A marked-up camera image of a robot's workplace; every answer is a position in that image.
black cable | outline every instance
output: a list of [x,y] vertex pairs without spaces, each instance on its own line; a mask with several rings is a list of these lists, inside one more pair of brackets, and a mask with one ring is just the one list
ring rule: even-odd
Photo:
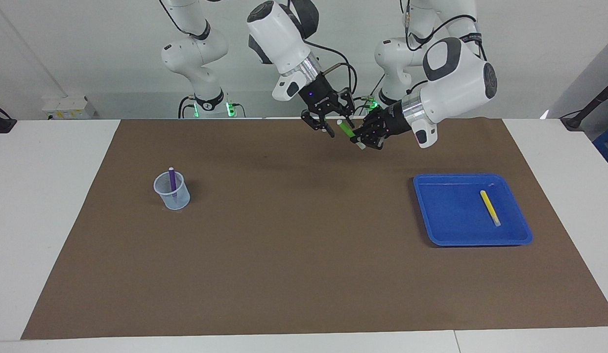
[[178,107],[178,119],[182,118],[182,108],[184,107],[184,103],[189,99],[190,97],[185,96],[184,99],[181,100],[180,107]]
[[411,51],[417,51],[417,50],[421,49],[423,47],[423,45],[425,45],[425,43],[428,43],[432,39],[432,37],[434,36],[434,34],[436,34],[436,32],[440,31],[443,27],[445,27],[446,25],[448,25],[450,22],[456,21],[456,20],[458,20],[460,18],[469,18],[473,22],[478,22],[476,20],[476,18],[474,18],[474,16],[470,16],[469,14],[459,14],[458,16],[454,16],[454,17],[450,18],[449,20],[443,22],[439,27],[437,27],[434,31],[432,31],[426,38],[418,38],[417,36],[415,36],[415,38],[419,39],[420,41],[423,41],[423,43],[421,43],[415,49],[412,49],[411,46],[409,45],[409,29],[406,29],[406,31],[405,31],[405,33],[406,33],[406,46]]
[[[339,67],[339,66],[346,66],[348,68],[348,70],[351,70],[353,72],[356,72],[356,69],[354,69],[354,67],[352,65],[350,65],[349,63],[337,63],[337,65],[334,65],[333,67],[331,67],[330,69],[321,72],[322,75],[326,76],[326,74],[329,74],[330,72],[335,70],[335,67]],[[354,89],[351,89],[351,82],[349,83],[349,89],[351,90],[351,93],[354,94],[356,91],[356,87],[358,85],[358,76],[354,75]]]
[[241,103],[233,103],[232,107],[241,107],[243,108],[243,118],[247,118],[247,113],[245,112],[245,107]]
[[579,112],[582,112],[582,109],[580,109],[580,110],[576,110],[575,112],[570,112],[570,113],[567,113],[567,114],[565,114],[564,116],[561,116],[561,118],[559,118],[559,119],[563,119],[563,118],[565,118],[566,116],[570,116],[570,115],[572,115],[572,114],[578,114]]
[[409,89],[406,91],[406,94],[411,94],[419,85],[423,85],[424,83],[428,83],[428,81],[422,81],[422,82],[418,82],[416,83],[413,88]]
[[485,49],[483,48],[483,43],[479,43],[478,47],[480,48],[480,52],[483,54],[483,60],[488,61],[487,54],[485,54]]
[[5,115],[5,116],[8,118],[8,120],[14,120],[14,119],[13,119],[13,118],[10,116],[10,114],[6,113],[6,112],[5,112],[5,110],[1,109],[1,107],[0,107],[0,113],[1,113],[1,114],[3,114],[3,115]]
[[[315,48],[318,48],[318,49],[330,51],[330,52],[332,52],[334,54],[337,54],[337,55],[341,56],[341,58],[345,61],[346,65],[348,67],[349,89],[351,90],[352,94],[354,94],[356,92],[356,88],[358,86],[358,74],[356,72],[356,69],[349,64],[349,60],[347,59],[347,56],[345,56],[345,54],[343,54],[341,51],[338,51],[338,50],[335,50],[335,49],[332,49],[332,48],[329,48],[329,47],[324,47],[322,45],[318,45],[318,44],[315,44],[315,43],[308,42],[307,40],[304,40],[304,43],[306,43],[307,45],[310,45],[311,47],[315,47]],[[353,88],[351,87],[351,74],[352,74],[352,72],[354,73],[354,87]]]
[[178,29],[178,31],[180,31],[181,33],[184,34],[188,34],[190,36],[196,36],[199,37],[197,34],[194,33],[188,33],[186,31],[183,31],[178,24],[175,22],[175,20],[173,19],[173,17],[171,16],[171,14],[169,13],[169,10],[167,10],[167,7],[165,6],[165,4],[162,2],[162,0],[160,0],[160,4],[162,5],[162,8],[165,10],[165,12],[167,13],[167,16],[169,16],[169,18],[171,19],[171,22],[173,22],[173,24],[175,25],[176,29]]
[[182,110],[182,118],[183,118],[183,119],[185,119],[184,112],[186,112],[187,108],[193,108],[193,109],[194,109],[194,108],[195,108],[195,105],[194,105],[194,104],[188,104],[188,105],[186,105],[186,106],[184,107],[184,109]]
[[[373,92],[375,92],[375,91],[376,91],[376,89],[378,89],[378,86],[380,85],[380,83],[382,83],[382,80],[384,80],[384,75],[385,75],[385,74],[382,74],[382,76],[380,77],[380,80],[378,80],[378,83],[376,83],[376,87],[374,87],[374,88],[371,90],[371,93],[369,93],[369,96],[373,96]],[[362,108],[360,109],[360,112],[358,112],[358,115],[361,115],[361,114],[363,113],[363,110],[364,110],[364,109],[365,109],[365,108],[364,108],[364,107],[362,107]]]
[[[404,11],[404,16],[406,16],[407,12],[409,11],[410,6],[411,6],[411,0],[409,0],[409,2],[406,3],[406,10]],[[404,28],[404,35],[406,38],[406,47],[411,51],[416,51],[416,49],[412,50],[411,46],[409,45],[409,28],[408,27]]]

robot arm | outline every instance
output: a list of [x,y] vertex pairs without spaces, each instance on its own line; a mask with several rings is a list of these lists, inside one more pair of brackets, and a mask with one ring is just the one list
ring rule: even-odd
[[412,0],[409,5],[405,13],[405,38],[384,40],[376,47],[376,63],[385,72],[384,83],[378,93],[384,105],[391,105],[410,92],[412,77],[405,70],[421,66],[427,49],[440,39],[434,32],[437,17],[445,23],[451,36],[461,38],[471,51],[479,54],[478,45],[474,42],[481,40],[472,20],[476,18],[474,0]]
[[386,109],[376,108],[354,130],[353,143],[381,150],[389,136],[412,130],[421,148],[438,138],[437,123],[489,102],[498,89],[493,66],[467,43],[449,37],[432,45],[423,58],[428,82]]
[[170,43],[162,49],[167,69],[187,78],[195,92],[198,110],[205,114],[225,112],[221,104],[227,96],[214,71],[203,67],[223,58],[228,44],[221,32],[210,27],[201,11],[200,0],[163,0],[162,5],[175,26],[187,38]]
[[[310,0],[293,0],[293,3],[301,6],[302,11],[297,9],[300,18],[306,14],[318,20],[317,9]],[[289,101],[299,94],[308,107],[302,111],[302,120],[313,130],[326,131],[331,137],[335,134],[326,122],[326,114],[337,112],[353,126],[350,117],[355,107],[349,88],[335,91],[325,76],[331,70],[322,72],[321,64],[304,43],[304,38],[314,32],[306,31],[310,25],[299,22],[288,7],[268,0],[249,14],[247,26],[251,34],[250,47],[263,63],[273,63],[280,74],[272,93],[275,100]],[[317,114],[319,119],[314,119],[312,114]]]

white table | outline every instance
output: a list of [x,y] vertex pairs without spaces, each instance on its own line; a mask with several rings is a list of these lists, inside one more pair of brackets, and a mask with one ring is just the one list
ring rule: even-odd
[[[0,352],[608,353],[608,327],[19,341],[119,121],[0,135]],[[608,299],[608,164],[559,121],[506,126]]]

blue tray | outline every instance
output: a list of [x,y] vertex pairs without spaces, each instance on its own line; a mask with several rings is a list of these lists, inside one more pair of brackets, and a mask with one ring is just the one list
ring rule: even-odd
[[[533,235],[506,181],[495,174],[422,174],[414,179],[425,228],[439,246],[526,245]],[[483,203],[485,190],[501,226]]]

green marker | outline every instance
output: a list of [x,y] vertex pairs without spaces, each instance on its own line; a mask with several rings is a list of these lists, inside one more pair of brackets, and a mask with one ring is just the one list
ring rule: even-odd
[[[354,132],[347,126],[347,124],[344,124],[342,122],[341,119],[337,120],[337,125],[339,125],[339,127],[341,127],[341,130],[343,130],[343,132],[345,132],[345,134],[348,136],[348,138],[353,138],[356,135],[354,134]],[[360,148],[361,150],[364,150],[365,148],[367,148],[365,146],[364,143],[362,142],[357,142],[356,145],[358,146],[358,148]]]

